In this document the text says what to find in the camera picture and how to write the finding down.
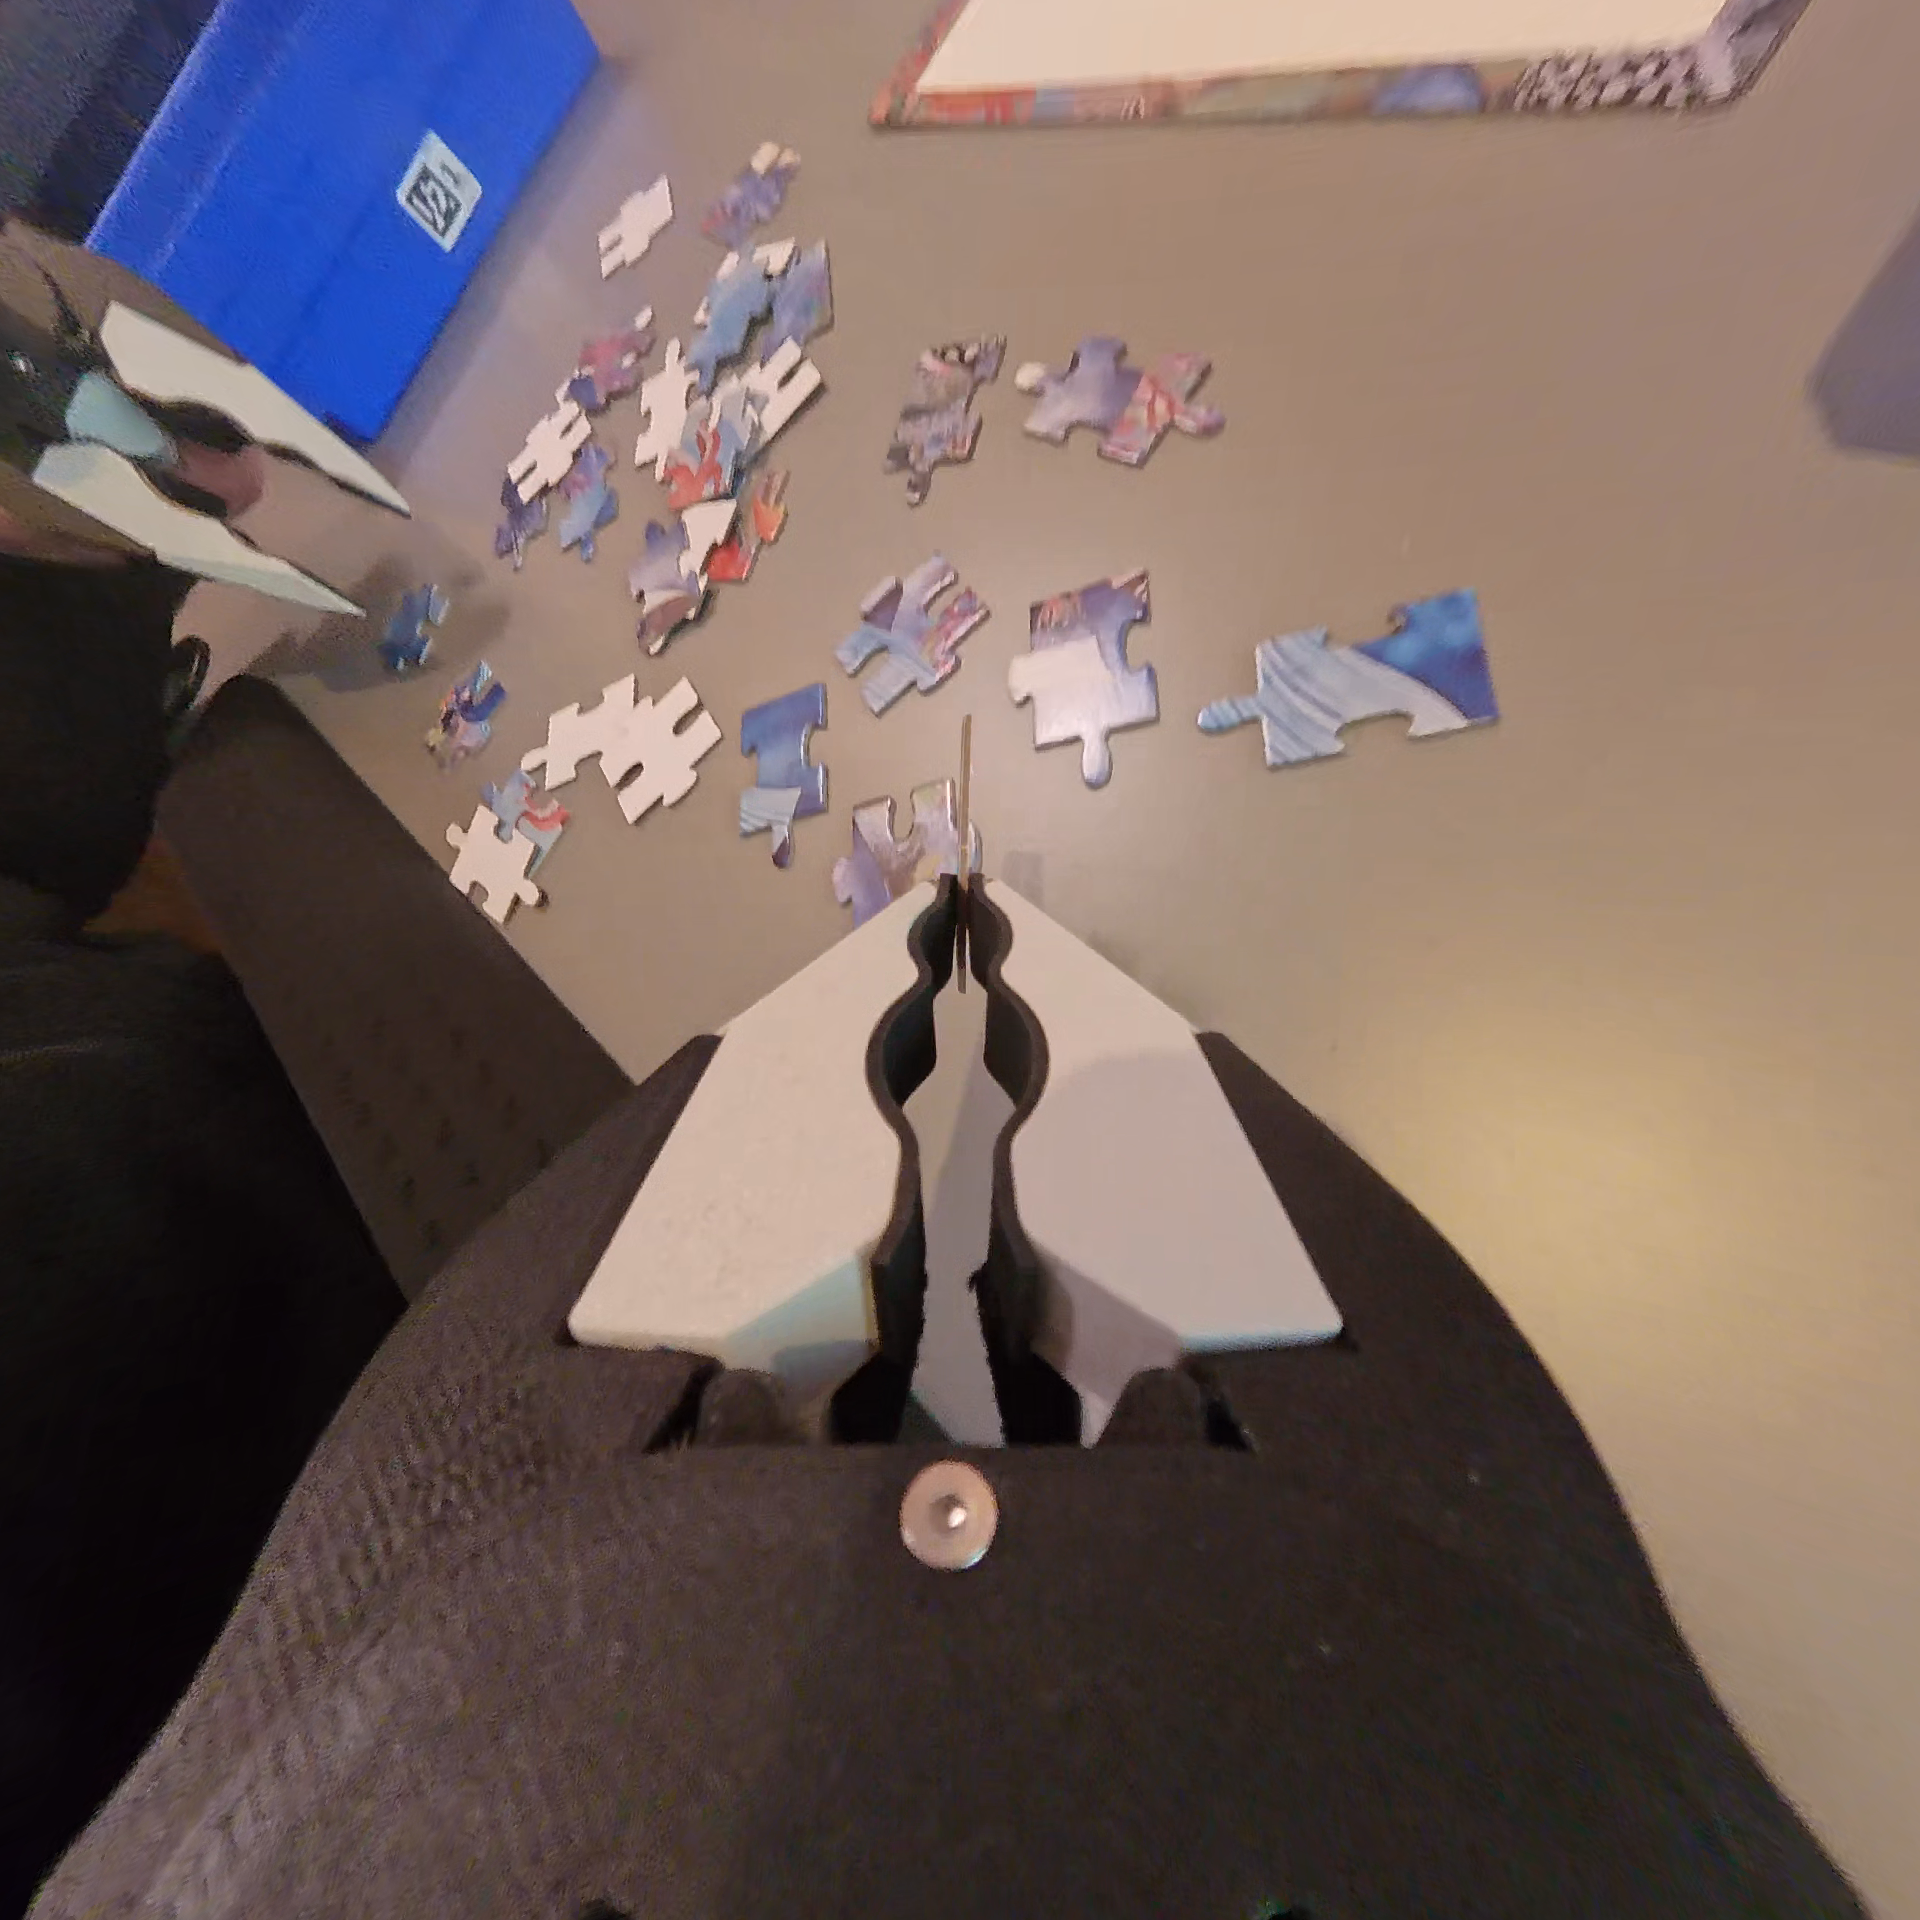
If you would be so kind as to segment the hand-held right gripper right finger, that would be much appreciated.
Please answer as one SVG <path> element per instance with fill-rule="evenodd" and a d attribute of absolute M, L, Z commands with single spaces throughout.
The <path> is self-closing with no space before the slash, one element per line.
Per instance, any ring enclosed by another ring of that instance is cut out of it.
<path fill-rule="evenodd" d="M 1013 1442 L 1092 1442 L 1183 1360 L 1331 1341 L 1341 1314 L 1196 1026 L 1004 879 L 972 893 L 993 1144 L 982 1325 Z"/>

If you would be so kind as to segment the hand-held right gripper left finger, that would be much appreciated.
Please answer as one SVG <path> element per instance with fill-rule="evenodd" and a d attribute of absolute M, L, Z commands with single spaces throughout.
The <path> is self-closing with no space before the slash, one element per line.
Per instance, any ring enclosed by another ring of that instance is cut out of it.
<path fill-rule="evenodd" d="M 585 1348 L 780 1380 L 840 1442 L 902 1426 L 925 1325 L 921 1150 L 957 882 L 919 882 L 720 1032 L 566 1314 Z"/>

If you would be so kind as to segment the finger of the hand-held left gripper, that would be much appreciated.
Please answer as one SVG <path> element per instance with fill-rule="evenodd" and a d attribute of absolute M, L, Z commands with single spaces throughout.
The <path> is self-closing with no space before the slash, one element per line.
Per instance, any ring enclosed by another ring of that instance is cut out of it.
<path fill-rule="evenodd" d="M 109 445 L 88 440 L 48 445 L 31 469 L 31 485 L 141 546 L 165 567 L 328 615 L 364 615 L 356 600 L 323 579 L 259 549 L 225 522 L 163 493 L 131 458 Z"/>
<path fill-rule="evenodd" d="M 97 346 L 113 384 L 149 414 L 196 411 L 385 511 L 411 516 L 406 498 L 356 445 L 248 362 L 117 299 L 103 310 Z"/>

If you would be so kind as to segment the blue plastic bin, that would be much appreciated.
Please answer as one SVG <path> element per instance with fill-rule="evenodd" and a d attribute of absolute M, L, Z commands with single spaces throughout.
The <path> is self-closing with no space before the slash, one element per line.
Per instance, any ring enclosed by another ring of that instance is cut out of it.
<path fill-rule="evenodd" d="M 598 61 L 569 2 L 220 5 L 86 247 L 373 444 Z"/>

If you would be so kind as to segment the pile of jigsaw puzzle pieces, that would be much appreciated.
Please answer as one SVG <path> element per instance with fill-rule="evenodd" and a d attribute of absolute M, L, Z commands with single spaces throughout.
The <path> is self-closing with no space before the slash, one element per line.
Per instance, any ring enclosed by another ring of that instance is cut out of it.
<path fill-rule="evenodd" d="M 703 215 L 703 231 L 728 247 L 708 284 L 694 320 L 696 336 L 667 346 L 655 374 L 640 384 L 646 400 L 646 432 L 635 445 L 667 486 L 673 519 L 644 528 L 643 562 L 630 574 L 661 644 L 703 605 L 711 584 L 744 579 L 756 554 L 783 519 L 783 470 L 749 470 L 789 419 L 820 388 L 820 370 L 807 354 L 814 333 L 831 323 L 829 252 L 792 242 L 759 244 L 743 256 L 743 242 L 773 221 L 799 170 L 799 156 L 780 141 L 761 141 L 749 163 L 726 183 Z M 637 262 L 651 238 L 671 219 L 667 180 L 627 196 L 616 218 L 598 234 L 600 274 Z M 887 447 L 887 470 L 900 472 L 904 496 L 919 504 L 941 464 L 964 461 L 979 432 L 975 394 L 993 381 L 1004 363 L 1004 339 L 937 342 L 919 354 L 913 388 L 902 404 Z M 539 423 L 559 464 L 534 461 L 547 445 L 527 440 L 503 485 L 508 522 L 501 543 L 519 556 L 525 522 L 539 522 L 547 491 L 564 491 L 574 519 L 564 540 L 603 523 L 613 507 L 600 485 L 608 447 L 591 440 L 585 408 L 609 396 L 613 370 L 583 356 L 581 373 L 559 388 L 563 406 Z M 1168 351 L 1137 363 L 1127 342 L 1086 336 L 1060 366 L 1022 363 L 1015 387 L 1032 400 L 1024 432 L 1063 445 L 1077 429 L 1097 435 L 1097 458 L 1137 469 L 1168 435 L 1212 439 L 1225 415 L 1198 400 L 1212 373 L 1201 351 Z M 833 646 L 840 669 L 857 682 L 871 712 L 892 711 L 907 691 L 919 695 L 943 686 L 957 668 L 957 650 L 984 622 L 989 608 L 961 587 L 941 556 L 909 574 L 892 576 L 860 605 L 857 626 Z M 1145 567 L 1049 595 L 1028 610 L 1027 652 L 1006 669 L 1007 695 L 1028 711 L 1038 750 L 1077 746 L 1080 778 L 1091 789 L 1112 780 L 1112 734 L 1159 723 L 1159 671 L 1129 656 L 1132 630 L 1150 618 Z M 446 696 L 424 748 L 455 752 L 478 748 L 504 688 L 487 662 Z M 1264 764 L 1281 768 L 1336 756 L 1343 734 L 1377 717 L 1408 723 L 1408 738 L 1449 735 L 1499 717 L 1497 688 L 1484 644 L 1476 592 L 1440 592 L 1397 608 L 1383 635 L 1333 644 L 1325 630 L 1293 630 L 1261 639 L 1255 650 L 1255 688 L 1207 704 L 1196 724 L 1208 734 L 1260 727 Z M 792 822 L 811 818 L 828 803 L 828 771 L 808 756 L 811 734 L 824 727 L 824 684 L 792 688 L 740 715 L 740 750 L 756 762 L 756 782 L 740 792 L 743 836 L 771 835 L 776 867 L 791 854 Z M 696 784 L 701 758 L 718 746 L 720 727 L 696 688 L 681 679 L 659 695 L 640 695 L 635 675 L 603 688 L 591 707 L 566 704 L 544 723 L 544 741 L 511 774 L 485 789 L 470 822 L 455 822 L 453 886 L 481 893 L 487 912 L 504 920 L 515 906 L 533 906 L 533 875 L 564 829 L 564 810 L 552 792 L 569 784 L 583 762 L 597 762 L 622 816 L 635 822 L 653 807 L 669 807 Z M 831 871 L 840 902 L 861 923 L 893 896 L 896 875 L 911 886 L 916 874 L 975 871 L 974 816 L 964 780 L 916 789 L 919 840 L 896 840 L 889 799 L 855 811 L 852 853 Z"/>

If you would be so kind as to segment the dark perforated panel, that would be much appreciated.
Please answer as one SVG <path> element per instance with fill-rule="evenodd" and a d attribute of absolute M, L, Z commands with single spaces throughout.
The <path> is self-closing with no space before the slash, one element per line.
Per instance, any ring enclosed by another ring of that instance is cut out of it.
<path fill-rule="evenodd" d="M 206 701 L 159 839 L 406 1298 L 630 1090 L 275 684 Z"/>

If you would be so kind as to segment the puzzle board with colourful border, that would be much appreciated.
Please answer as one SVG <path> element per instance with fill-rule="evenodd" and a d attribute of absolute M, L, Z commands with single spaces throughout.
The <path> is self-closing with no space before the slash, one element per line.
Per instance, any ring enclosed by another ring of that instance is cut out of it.
<path fill-rule="evenodd" d="M 1745 95 L 1806 2 L 948 2 L 873 127 L 1692 112 Z"/>

